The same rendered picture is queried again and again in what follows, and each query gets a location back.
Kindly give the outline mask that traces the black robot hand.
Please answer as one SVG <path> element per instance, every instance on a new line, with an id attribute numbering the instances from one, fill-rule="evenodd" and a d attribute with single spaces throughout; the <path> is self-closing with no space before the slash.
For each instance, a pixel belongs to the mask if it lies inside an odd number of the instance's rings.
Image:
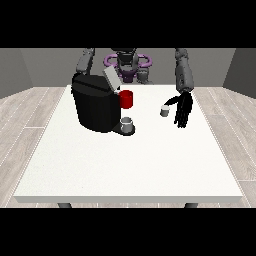
<path id="1" fill-rule="evenodd" d="M 188 116 L 192 111 L 193 99 L 190 92 L 182 92 L 180 96 L 169 99 L 165 105 L 176 104 L 177 110 L 174 123 L 178 128 L 185 128 L 188 122 Z"/>

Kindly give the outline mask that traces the red pod holder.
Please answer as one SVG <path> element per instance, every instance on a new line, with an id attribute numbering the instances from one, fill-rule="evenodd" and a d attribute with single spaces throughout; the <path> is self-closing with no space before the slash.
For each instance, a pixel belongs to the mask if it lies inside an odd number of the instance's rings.
<path id="1" fill-rule="evenodd" d="M 133 106 L 133 92 L 130 90 L 122 90 L 119 93 L 120 107 L 123 109 L 129 109 Z"/>

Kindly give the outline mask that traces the pale grey machine lid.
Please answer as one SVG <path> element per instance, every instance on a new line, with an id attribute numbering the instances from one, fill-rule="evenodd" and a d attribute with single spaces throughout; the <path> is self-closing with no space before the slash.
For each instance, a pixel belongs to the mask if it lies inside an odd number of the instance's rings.
<path id="1" fill-rule="evenodd" d="M 120 81 L 114 67 L 109 66 L 109 67 L 105 68 L 103 70 L 103 74 L 104 74 L 105 78 L 107 79 L 111 89 L 113 91 L 116 91 L 120 87 L 121 81 Z"/>

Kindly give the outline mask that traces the black coffee machine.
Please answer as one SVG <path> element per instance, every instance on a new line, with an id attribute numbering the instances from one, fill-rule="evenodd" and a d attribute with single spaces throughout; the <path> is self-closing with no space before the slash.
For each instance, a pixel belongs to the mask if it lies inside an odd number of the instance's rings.
<path id="1" fill-rule="evenodd" d="M 71 94 L 80 124 L 94 132 L 133 135 L 134 124 L 131 132 L 121 131 L 120 92 L 114 92 L 104 76 L 76 73 L 72 78 Z"/>

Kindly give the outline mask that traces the small grey cup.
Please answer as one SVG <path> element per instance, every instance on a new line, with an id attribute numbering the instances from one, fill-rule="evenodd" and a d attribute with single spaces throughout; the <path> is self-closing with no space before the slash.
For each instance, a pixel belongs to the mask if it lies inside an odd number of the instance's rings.
<path id="1" fill-rule="evenodd" d="M 120 124 L 121 124 L 121 131 L 124 133 L 129 133 L 133 129 L 133 121 L 130 117 L 123 117 L 120 120 Z"/>

